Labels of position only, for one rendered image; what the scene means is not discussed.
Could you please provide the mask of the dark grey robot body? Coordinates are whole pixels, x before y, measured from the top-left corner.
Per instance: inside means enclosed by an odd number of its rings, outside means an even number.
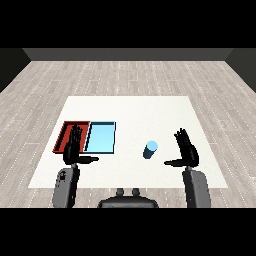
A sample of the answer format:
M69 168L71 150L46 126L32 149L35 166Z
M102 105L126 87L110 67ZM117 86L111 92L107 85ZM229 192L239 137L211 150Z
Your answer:
M98 208L158 208L158 204L155 200L142 197L138 188L132 189L131 196L125 196L124 189L118 188L116 195L101 200Z

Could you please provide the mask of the red shallow open box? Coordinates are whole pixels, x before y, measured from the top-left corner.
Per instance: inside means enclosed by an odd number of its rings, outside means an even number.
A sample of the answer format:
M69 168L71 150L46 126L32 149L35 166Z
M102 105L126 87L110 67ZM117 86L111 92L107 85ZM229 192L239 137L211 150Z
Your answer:
M55 154L63 154L66 143L69 141L70 132L72 127L76 125L82 129L81 139L80 139L80 153L84 153L85 141L87 137L87 132L89 130L89 121L65 121L57 137L55 146L52 150Z

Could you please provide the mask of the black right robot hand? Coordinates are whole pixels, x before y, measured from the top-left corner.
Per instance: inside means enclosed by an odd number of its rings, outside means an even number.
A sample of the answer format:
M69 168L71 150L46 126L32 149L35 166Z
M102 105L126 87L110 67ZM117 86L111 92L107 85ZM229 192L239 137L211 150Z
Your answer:
M199 154L196 147L191 143L187 131L181 128L174 134L180 149L181 158L165 161L165 165L173 167L197 167L199 165Z

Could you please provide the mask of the light blue shallow open box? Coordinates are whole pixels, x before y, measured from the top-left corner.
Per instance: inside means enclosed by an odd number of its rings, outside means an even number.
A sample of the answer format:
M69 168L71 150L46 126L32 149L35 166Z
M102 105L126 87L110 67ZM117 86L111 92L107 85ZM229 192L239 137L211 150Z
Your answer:
M116 123L92 121L84 142L84 154L113 154Z

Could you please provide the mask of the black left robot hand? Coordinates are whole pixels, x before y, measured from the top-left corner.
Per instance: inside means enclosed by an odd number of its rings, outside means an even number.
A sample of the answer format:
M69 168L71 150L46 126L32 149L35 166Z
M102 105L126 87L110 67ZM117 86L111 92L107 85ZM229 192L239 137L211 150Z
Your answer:
M98 157L80 156L80 139L82 128L74 124L71 128L69 140L64 147L63 161L66 165L90 164L98 161Z

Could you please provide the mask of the small blue can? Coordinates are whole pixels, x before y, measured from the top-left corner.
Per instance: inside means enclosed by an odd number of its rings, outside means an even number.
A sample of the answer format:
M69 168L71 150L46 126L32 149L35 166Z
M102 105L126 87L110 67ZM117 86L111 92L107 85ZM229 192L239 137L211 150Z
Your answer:
M143 157L145 159L150 159L157 149L158 144L155 141L149 141L144 148Z

